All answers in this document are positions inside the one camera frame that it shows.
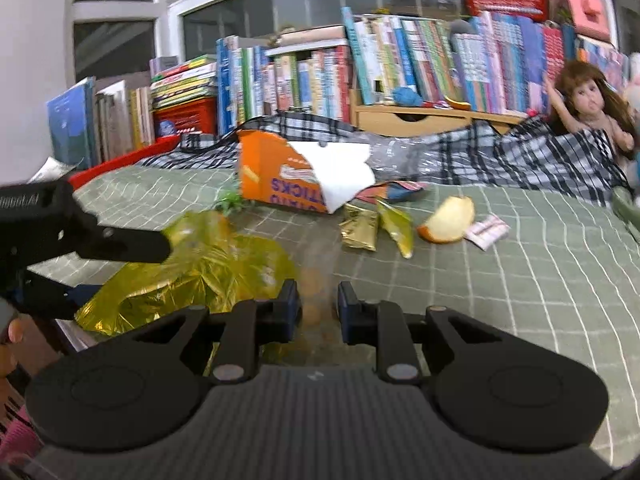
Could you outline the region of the red plastic basket left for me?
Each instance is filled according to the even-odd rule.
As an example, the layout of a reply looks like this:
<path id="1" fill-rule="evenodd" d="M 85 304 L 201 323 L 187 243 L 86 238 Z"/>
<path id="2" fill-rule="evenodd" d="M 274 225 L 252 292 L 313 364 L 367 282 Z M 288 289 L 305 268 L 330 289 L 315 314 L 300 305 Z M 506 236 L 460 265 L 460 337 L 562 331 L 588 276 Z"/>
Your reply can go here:
<path id="1" fill-rule="evenodd" d="M 217 99 L 210 96 L 154 110 L 153 119 L 158 138 L 198 132 L 216 134 Z"/>

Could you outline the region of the clear crumpled plastic bag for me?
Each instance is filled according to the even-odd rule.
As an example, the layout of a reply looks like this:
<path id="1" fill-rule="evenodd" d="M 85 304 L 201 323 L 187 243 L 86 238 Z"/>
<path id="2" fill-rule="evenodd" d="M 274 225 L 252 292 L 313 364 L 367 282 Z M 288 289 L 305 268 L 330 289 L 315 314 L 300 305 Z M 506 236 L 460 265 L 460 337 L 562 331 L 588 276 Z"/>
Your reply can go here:
<path id="1" fill-rule="evenodd" d="M 424 143 L 385 139 L 371 145 L 367 165 L 378 181 L 426 181 L 442 170 L 439 154 Z"/>

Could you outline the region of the brown haired doll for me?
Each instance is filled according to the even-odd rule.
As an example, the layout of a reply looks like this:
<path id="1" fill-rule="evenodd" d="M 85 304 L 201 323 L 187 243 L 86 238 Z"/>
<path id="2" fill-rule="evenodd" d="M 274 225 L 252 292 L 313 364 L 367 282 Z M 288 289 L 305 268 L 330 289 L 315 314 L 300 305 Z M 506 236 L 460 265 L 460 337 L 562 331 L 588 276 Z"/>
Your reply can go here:
<path id="1" fill-rule="evenodd" d="M 566 62 L 551 80 L 544 75 L 550 103 L 548 124 L 557 136 L 602 130 L 620 169 L 630 168 L 636 154 L 637 133 L 627 102 L 613 90 L 597 66 Z"/>

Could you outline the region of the pink striped sleeve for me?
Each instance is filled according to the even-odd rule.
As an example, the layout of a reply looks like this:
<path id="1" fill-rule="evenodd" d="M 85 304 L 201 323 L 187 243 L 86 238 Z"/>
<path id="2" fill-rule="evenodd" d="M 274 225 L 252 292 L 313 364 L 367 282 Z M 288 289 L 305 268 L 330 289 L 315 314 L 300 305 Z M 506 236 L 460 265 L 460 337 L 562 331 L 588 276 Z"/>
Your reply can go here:
<path id="1" fill-rule="evenodd" d="M 34 458 L 41 448 L 42 441 L 30 424 L 28 411 L 22 406 L 17 411 L 17 418 L 10 422 L 8 431 L 2 438 L 1 463 L 8 464 L 18 458 Z"/>

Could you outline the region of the colourful small snack wrapper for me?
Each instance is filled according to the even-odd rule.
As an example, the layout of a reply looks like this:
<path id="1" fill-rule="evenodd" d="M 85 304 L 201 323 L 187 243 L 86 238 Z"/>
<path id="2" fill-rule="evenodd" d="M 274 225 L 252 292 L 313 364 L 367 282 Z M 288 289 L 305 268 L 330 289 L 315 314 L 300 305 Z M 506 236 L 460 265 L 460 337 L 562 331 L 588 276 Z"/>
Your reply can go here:
<path id="1" fill-rule="evenodd" d="M 357 193 L 356 199 L 369 204 L 374 204 L 378 200 L 385 200 L 387 203 L 401 203 L 407 200 L 414 200 L 426 188 L 427 184 L 422 182 L 408 180 L 384 181 L 364 188 Z"/>

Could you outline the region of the green plastic wrapper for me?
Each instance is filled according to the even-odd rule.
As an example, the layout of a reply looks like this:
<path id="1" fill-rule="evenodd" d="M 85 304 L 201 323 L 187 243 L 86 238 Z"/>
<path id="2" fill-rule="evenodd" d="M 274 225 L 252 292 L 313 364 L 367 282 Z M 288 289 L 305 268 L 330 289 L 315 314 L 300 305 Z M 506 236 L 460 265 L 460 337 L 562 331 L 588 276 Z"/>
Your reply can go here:
<path id="1" fill-rule="evenodd" d="M 224 216 L 230 216 L 230 214 L 236 214 L 246 209 L 251 204 L 252 202 L 246 200 L 238 191 L 228 190 L 218 196 L 214 203 L 214 209 Z"/>

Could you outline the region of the orange peel piece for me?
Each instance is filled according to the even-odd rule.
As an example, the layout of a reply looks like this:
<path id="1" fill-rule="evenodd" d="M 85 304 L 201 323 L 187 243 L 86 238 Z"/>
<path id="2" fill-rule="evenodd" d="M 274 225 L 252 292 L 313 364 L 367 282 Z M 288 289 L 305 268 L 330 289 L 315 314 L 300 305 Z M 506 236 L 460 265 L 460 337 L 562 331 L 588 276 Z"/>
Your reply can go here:
<path id="1" fill-rule="evenodd" d="M 475 206 L 471 197 L 449 196 L 418 227 L 422 240 L 435 244 L 458 242 L 474 223 Z"/>

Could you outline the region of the small white striped wrapper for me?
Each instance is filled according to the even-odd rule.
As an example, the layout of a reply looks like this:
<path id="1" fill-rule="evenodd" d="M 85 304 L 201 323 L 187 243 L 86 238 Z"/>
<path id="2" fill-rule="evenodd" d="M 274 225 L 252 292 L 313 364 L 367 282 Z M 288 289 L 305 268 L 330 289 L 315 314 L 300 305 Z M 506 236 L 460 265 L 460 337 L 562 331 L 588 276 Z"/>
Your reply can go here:
<path id="1" fill-rule="evenodd" d="M 495 214 L 490 214 L 484 220 L 475 222 L 464 233 L 464 238 L 486 252 L 498 240 L 505 238 L 510 232 L 510 226 Z"/>

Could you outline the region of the red bed rail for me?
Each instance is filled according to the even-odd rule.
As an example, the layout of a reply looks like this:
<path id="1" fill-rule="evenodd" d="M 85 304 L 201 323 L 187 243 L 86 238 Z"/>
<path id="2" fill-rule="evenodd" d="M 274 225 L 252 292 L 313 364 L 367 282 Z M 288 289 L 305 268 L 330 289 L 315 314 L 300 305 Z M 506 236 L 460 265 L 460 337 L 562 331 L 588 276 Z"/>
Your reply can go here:
<path id="1" fill-rule="evenodd" d="M 154 144 L 146 146 L 145 148 L 140 148 L 140 150 L 116 157 L 108 162 L 102 162 L 102 164 L 90 169 L 70 174 L 66 180 L 70 182 L 75 190 L 78 190 L 78 188 L 81 188 L 91 180 L 99 177 L 101 174 L 106 174 L 107 172 L 120 169 L 122 167 L 134 165 L 136 162 L 140 162 L 140 160 L 148 157 L 170 152 L 179 144 L 179 141 L 180 136 L 178 134 L 175 136 L 163 136 Z"/>

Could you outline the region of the large yellow foil bag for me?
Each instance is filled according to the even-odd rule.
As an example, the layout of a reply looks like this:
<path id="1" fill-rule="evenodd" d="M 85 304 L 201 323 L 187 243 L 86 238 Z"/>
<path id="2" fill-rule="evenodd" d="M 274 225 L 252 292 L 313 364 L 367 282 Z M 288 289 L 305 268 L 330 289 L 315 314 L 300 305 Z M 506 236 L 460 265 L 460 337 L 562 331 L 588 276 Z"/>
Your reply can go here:
<path id="1" fill-rule="evenodd" d="M 241 300 L 277 296 L 298 275 L 278 242 L 236 232 L 217 211 L 189 211 L 163 233 L 171 255 L 124 264 L 75 313 L 83 330 L 115 337 L 190 306 L 229 312 Z"/>

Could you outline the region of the stack of flat books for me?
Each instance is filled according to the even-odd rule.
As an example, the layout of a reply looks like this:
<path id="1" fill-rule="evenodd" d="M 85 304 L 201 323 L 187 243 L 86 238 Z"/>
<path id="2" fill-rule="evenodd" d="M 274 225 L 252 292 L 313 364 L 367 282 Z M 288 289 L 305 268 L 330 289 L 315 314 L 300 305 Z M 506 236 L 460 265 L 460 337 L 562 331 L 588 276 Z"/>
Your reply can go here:
<path id="1" fill-rule="evenodd" d="M 152 78 L 150 92 L 153 110 L 216 96 L 216 58 L 203 54 L 162 70 Z"/>

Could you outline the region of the black white plaid blanket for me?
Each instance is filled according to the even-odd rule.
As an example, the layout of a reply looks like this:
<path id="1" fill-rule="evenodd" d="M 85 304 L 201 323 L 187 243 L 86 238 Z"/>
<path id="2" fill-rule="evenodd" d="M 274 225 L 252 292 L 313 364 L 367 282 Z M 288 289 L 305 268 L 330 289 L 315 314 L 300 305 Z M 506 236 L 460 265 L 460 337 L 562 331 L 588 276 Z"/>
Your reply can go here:
<path id="1" fill-rule="evenodd" d="M 616 164 L 601 130 L 555 136 L 541 118 L 528 118 L 504 136 L 488 122 L 430 136 L 390 138 L 337 120 L 306 113 L 282 112 L 248 120 L 241 131 L 259 129 L 288 141 L 360 142 L 385 139 L 424 143 L 439 154 L 442 170 L 427 183 L 489 185 L 558 192 L 606 207 L 614 188 L 628 180 Z"/>

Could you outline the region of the wooden drawer organizer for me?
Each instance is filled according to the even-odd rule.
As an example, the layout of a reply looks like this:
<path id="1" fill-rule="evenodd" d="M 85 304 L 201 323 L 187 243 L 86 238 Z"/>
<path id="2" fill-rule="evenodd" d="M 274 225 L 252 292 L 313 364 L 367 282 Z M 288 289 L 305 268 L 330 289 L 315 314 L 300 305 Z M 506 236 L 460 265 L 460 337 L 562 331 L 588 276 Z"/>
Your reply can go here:
<path id="1" fill-rule="evenodd" d="M 360 91 L 349 92 L 350 122 L 360 130 L 392 138 L 430 136 L 488 122 L 498 134 L 506 134 L 525 117 L 500 115 L 472 110 L 439 110 L 427 107 L 401 107 L 391 105 L 364 105 Z"/>

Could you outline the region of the blue yarn ball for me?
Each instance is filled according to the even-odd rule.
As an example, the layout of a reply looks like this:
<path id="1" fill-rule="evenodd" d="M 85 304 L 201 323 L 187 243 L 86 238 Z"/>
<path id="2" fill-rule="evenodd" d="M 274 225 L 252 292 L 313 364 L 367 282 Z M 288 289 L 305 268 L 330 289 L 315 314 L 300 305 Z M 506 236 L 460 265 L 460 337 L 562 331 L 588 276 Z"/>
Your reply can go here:
<path id="1" fill-rule="evenodd" d="M 424 99 L 409 87 L 398 87 L 393 90 L 393 99 L 397 106 L 422 107 Z"/>

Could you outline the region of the orange potato sticks box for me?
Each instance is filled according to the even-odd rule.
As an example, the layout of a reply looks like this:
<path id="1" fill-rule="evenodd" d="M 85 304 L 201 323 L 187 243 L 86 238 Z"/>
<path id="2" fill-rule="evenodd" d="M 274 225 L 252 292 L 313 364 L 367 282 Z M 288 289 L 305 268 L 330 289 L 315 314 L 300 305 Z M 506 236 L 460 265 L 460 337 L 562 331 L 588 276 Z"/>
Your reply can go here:
<path id="1" fill-rule="evenodd" d="M 333 214 L 375 184 L 362 143 L 288 141 L 275 133 L 240 134 L 240 192 L 246 200 Z"/>

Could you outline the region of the gold foil wrapper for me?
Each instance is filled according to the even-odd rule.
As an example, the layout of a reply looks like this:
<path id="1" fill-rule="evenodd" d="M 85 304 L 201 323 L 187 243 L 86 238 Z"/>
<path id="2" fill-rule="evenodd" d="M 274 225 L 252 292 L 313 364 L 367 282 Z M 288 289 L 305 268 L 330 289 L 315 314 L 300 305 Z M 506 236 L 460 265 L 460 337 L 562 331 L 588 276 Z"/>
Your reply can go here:
<path id="1" fill-rule="evenodd" d="M 352 249 L 376 251 L 378 213 L 372 209 L 345 204 L 344 220 L 340 223 L 343 245 Z"/>

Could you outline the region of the row of upright books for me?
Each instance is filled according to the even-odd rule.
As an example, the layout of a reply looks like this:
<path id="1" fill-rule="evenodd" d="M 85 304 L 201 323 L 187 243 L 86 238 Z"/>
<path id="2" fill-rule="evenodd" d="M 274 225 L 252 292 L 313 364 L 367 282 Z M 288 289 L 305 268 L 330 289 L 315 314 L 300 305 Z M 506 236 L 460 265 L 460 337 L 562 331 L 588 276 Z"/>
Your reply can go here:
<path id="1" fill-rule="evenodd" d="M 555 78 L 571 60 L 597 66 L 617 93 L 630 85 L 627 55 L 567 24 L 487 11 L 446 22 L 345 10 L 339 25 L 218 40 L 217 132 L 288 110 L 348 122 L 352 89 L 364 105 L 397 106 L 393 90 L 409 87 L 422 107 L 542 114 L 544 75 Z"/>

